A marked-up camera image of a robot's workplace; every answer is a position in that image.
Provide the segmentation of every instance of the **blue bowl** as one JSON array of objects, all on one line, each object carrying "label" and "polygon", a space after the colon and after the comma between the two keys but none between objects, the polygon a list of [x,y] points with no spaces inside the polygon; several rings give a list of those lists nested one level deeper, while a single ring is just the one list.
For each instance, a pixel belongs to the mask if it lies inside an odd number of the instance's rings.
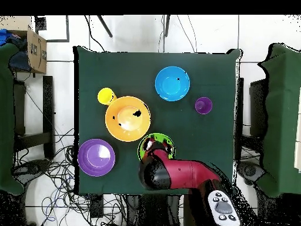
[{"label": "blue bowl", "polygon": [[190,79],[186,71],[179,67],[167,67],[161,70],[156,77],[155,88],[162,99],[178,101],[188,92]]}]

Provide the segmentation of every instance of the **cup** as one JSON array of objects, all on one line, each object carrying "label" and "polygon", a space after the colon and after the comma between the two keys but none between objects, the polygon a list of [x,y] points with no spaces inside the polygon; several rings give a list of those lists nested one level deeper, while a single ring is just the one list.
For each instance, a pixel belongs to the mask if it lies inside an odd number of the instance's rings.
[{"label": "cup", "polygon": [[195,110],[199,114],[208,114],[212,109],[212,101],[207,97],[200,97],[195,102]]},{"label": "cup", "polygon": [[109,106],[117,97],[110,88],[102,88],[98,92],[97,99],[101,104]]}]

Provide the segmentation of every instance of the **green bowl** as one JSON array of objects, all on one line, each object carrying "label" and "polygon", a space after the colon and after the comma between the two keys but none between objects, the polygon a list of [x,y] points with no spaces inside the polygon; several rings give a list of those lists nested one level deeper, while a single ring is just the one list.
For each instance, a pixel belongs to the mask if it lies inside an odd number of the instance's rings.
[{"label": "green bowl", "polygon": [[175,158],[175,155],[176,155],[176,147],[173,143],[173,141],[171,140],[171,138],[169,138],[167,135],[165,134],[160,134],[158,132],[154,132],[153,134],[149,134],[147,136],[145,136],[142,141],[140,142],[139,146],[138,146],[138,158],[139,160],[141,160],[145,154],[145,151],[143,150],[143,144],[145,142],[145,140],[147,138],[151,138],[151,137],[154,137],[155,141],[157,142],[161,142],[163,143],[163,140],[165,139],[167,141],[167,143],[172,147],[172,152],[168,155],[168,158],[169,159],[173,159]]}]

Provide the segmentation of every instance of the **black chair leg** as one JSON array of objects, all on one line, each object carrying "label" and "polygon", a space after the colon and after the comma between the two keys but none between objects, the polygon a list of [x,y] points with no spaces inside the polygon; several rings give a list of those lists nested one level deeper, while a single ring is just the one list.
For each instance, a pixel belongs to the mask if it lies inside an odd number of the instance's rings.
[{"label": "black chair leg", "polygon": [[170,20],[170,15],[167,15],[167,17],[166,17],[165,37],[168,36],[169,20]]},{"label": "black chair leg", "polygon": [[108,26],[106,26],[105,21],[102,19],[102,17],[101,17],[100,15],[98,15],[97,17],[98,17],[98,19],[100,20],[102,26],[105,28],[105,30],[106,30],[106,32],[108,33],[108,35],[112,38],[113,35],[112,35],[112,33],[110,32]]}]

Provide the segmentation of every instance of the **orange bowl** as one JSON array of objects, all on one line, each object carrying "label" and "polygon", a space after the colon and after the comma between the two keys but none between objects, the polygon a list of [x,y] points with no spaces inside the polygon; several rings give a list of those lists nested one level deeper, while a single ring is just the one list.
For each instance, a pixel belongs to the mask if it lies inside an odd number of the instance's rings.
[{"label": "orange bowl", "polygon": [[106,127],[120,141],[131,142],[143,137],[151,125],[148,106],[136,97],[120,97],[106,110]]}]

